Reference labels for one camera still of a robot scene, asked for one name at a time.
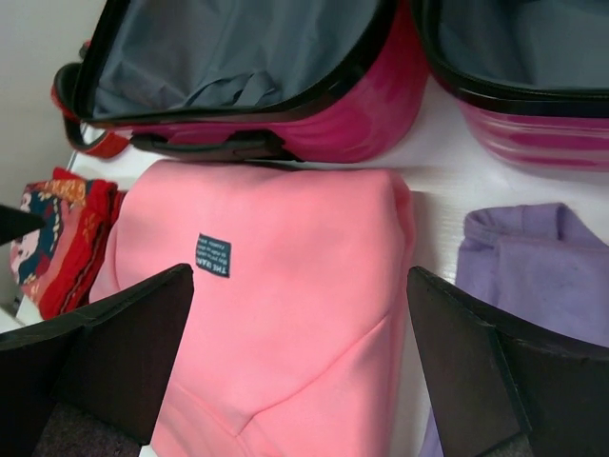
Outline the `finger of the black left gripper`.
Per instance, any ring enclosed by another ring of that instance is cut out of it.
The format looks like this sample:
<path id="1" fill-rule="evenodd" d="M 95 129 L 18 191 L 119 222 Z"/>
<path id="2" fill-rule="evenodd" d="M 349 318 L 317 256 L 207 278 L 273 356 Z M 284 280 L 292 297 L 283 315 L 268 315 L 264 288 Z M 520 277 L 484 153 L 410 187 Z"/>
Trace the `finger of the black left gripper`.
<path id="1" fill-rule="evenodd" d="M 4 246 L 46 225 L 44 219 L 21 209 L 0 207 L 0 245 Z"/>

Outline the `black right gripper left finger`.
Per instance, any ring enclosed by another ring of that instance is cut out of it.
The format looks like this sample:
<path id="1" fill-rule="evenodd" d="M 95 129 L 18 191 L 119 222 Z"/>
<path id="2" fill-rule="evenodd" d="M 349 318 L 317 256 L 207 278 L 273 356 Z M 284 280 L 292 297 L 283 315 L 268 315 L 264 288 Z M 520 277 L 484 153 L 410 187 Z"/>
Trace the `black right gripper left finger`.
<path id="1" fill-rule="evenodd" d="M 4 456 L 137 456 L 149 445 L 193 297 L 187 264 L 1 335 Z"/>

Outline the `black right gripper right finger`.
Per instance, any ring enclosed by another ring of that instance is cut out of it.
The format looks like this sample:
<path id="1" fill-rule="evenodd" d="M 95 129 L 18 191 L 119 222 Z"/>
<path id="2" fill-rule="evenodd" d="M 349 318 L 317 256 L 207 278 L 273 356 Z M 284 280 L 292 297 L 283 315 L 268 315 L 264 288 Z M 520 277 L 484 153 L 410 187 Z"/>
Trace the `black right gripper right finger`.
<path id="1" fill-rule="evenodd" d="M 494 308 L 425 268 L 407 298 L 446 456 L 605 456 L 608 350 Z"/>

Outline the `purple shirt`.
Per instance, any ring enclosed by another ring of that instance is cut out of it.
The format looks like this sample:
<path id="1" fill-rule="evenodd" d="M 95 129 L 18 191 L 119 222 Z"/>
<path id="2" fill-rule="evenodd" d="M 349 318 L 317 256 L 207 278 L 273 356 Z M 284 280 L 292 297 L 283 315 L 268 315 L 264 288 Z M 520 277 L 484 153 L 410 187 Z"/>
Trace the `purple shirt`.
<path id="1" fill-rule="evenodd" d="M 531 324 L 608 350 L 608 247 L 563 204 L 469 213 L 456 288 Z M 431 412 L 424 456 L 446 456 Z"/>

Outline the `pink hoodie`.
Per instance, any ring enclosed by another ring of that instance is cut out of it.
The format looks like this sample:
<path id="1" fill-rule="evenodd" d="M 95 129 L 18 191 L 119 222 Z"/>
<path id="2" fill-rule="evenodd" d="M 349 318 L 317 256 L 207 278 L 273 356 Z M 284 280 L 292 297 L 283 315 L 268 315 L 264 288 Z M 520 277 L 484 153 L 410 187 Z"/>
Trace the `pink hoodie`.
<path id="1" fill-rule="evenodd" d="M 151 165 L 90 297 L 192 266 L 155 453 L 386 455 L 414 245 L 412 196 L 392 170 Z"/>

